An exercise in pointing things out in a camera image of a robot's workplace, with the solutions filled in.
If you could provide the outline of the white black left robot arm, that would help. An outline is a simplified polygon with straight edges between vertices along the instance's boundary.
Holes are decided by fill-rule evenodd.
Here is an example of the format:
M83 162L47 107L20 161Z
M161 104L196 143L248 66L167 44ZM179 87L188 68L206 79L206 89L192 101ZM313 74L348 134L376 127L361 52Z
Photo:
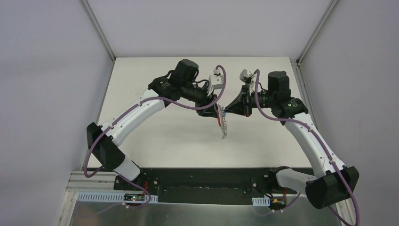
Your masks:
M198 74L197 63L182 59L175 69L155 78L123 112L103 124L89 124L86 129L88 153L83 166L85 176L90 178L96 174L89 174L87 170L89 158L94 155L101 164L100 170L115 172L125 178L131 190L139 190L144 183L142 171L119 146L144 121L170 104L195 110L202 117L218 117L217 102L226 87L226 71L221 65L216 66L202 87L196 80Z

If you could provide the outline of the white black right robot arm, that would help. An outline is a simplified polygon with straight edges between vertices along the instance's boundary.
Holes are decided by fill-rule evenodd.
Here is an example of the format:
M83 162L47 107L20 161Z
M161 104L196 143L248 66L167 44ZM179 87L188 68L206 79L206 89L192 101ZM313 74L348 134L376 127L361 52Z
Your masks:
M252 110L269 108L278 121L296 139L311 164L313 175L287 166L268 173L267 189L279 193L284 188L303 193L317 209L350 199L359 179L358 170L346 166L329 148L315 128L308 109L299 98L291 96L290 79L285 71L268 74L268 88L259 84L259 70L244 69L239 95L226 107L226 113L249 117Z

